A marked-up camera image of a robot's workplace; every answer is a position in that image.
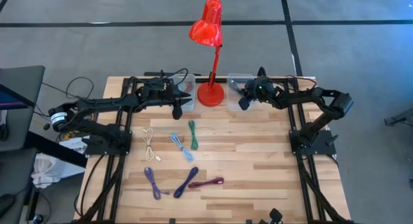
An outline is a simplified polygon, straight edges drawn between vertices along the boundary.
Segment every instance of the lamp base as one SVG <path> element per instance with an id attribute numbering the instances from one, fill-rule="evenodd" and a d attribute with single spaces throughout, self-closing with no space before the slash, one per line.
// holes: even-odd
<path id="1" fill-rule="evenodd" d="M 224 89 L 219 83 L 214 83 L 212 88 L 208 86 L 208 82 L 203 83 L 197 94 L 199 102 L 208 107 L 217 106 L 224 100 Z"/>

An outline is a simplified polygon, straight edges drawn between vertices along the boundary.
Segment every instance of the white cable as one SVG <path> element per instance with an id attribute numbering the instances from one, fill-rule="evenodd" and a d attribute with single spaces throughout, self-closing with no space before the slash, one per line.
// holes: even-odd
<path id="1" fill-rule="evenodd" d="M 143 133 L 141 134 L 141 137 L 143 141 L 145 141 L 146 143 L 146 160 L 152 161 L 154 158 L 156 158 L 156 160 L 161 161 L 162 159 L 159 156 L 155 155 L 154 151 L 152 150 L 152 147 L 150 146 L 150 141 L 152 140 L 152 136 L 154 135 L 154 129 L 143 129 L 142 132 Z"/>

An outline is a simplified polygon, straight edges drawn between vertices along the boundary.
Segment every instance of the wooden tabletop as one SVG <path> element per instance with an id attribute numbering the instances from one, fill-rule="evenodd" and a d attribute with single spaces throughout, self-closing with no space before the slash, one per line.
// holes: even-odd
<path id="1" fill-rule="evenodd" d="M 123 78 L 108 78 L 105 98 L 120 96 Z M 300 90 L 311 86 L 310 81 L 299 82 Z M 314 104 L 304 104 L 303 107 L 307 121 L 321 114 Z M 109 124 L 114 123 L 115 118 L 115 112 L 104 113 L 99 115 L 98 121 Z M 176 133 L 183 146 L 190 150 L 192 138 L 188 121 L 191 119 L 196 124 L 199 149 L 191 150 L 195 160 L 187 163 L 182 151 L 171 142 L 170 135 Z M 149 127 L 154 129 L 152 148 L 162 162 L 145 160 L 146 143 L 141 139 L 141 133 Z M 130 154 L 126 157 L 116 223 L 168 223 L 170 218 L 176 218 L 178 223 L 245 223 L 246 219 L 258 223 L 260 219 L 268 221 L 272 208 L 281 211 L 284 223 L 306 223 L 289 130 L 287 109 L 277 110 L 259 103 L 248 111 L 229 111 L 226 98 L 216 107 L 205 107 L 196 99 L 194 111 L 185 112 L 180 120 L 172 118 L 170 107 L 148 107 L 133 114 L 133 140 Z M 81 193 L 97 159 L 98 156 L 94 156 L 88 160 Z M 336 164 L 326 156 L 314 156 L 314 159 L 322 192 L 332 206 L 349 219 Z M 85 210 L 101 192 L 106 162 L 107 156 L 92 175 Z M 152 186 L 143 172 L 145 167 L 154 170 L 161 190 L 173 194 L 194 166 L 199 168 L 199 173 L 192 181 L 224 177 L 225 183 L 186 188 L 179 199 L 164 194 L 161 200 L 154 199 Z M 314 218 L 317 218 L 314 195 L 310 193 Z M 106 218 L 112 195 L 108 198 Z"/>

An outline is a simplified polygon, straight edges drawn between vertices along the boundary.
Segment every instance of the red desk lamp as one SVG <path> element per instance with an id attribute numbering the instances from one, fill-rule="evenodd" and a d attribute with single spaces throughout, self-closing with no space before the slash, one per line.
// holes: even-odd
<path id="1" fill-rule="evenodd" d="M 202 19 L 196 21 L 189 31 L 189 37 L 195 42 L 215 47 L 214 66 L 209 74 L 209 81 L 203 83 L 197 93 L 199 102 L 208 107 L 219 105 L 224 99 L 222 86 L 219 83 L 214 83 L 219 51 L 222 47 L 221 11 L 220 0 L 207 0 Z"/>

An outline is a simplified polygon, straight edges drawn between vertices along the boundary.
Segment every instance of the gray carpet floor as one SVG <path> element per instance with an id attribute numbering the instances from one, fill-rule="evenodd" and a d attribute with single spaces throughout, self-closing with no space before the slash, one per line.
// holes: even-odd
<path id="1" fill-rule="evenodd" d="M 0 23 L 188 21 L 201 17 L 206 0 L 9 0 Z M 222 0 L 224 20 L 284 19 L 281 0 Z M 288 0 L 291 19 L 413 19 L 413 0 Z M 77 76 L 95 83 L 101 97 L 108 76 L 188 68 L 207 75 L 214 51 L 188 38 L 188 26 L 101 28 L 0 28 L 0 66 L 44 65 L 44 82 L 65 89 Z M 294 26 L 301 67 L 319 86 L 349 92 L 354 106 L 331 123 L 344 191 L 352 219 L 360 223 L 413 220 L 412 129 L 386 127 L 383 118 L 413 106 L 412 25 Z M 219 75 L 255 74 L 260 66 L 275 76 L 295 74 L 285 26 L 224 26 Z M 77 81 L 71 93 L 90 89 Z M 42 87 L 46 111 L 68 101 Z M 36 116 L 30 130 L 44 131 Z M 73 218 L 81 176 L 45 190 L 50 223 Z M 39 212 L 47 214 L 44 200 Z"/>

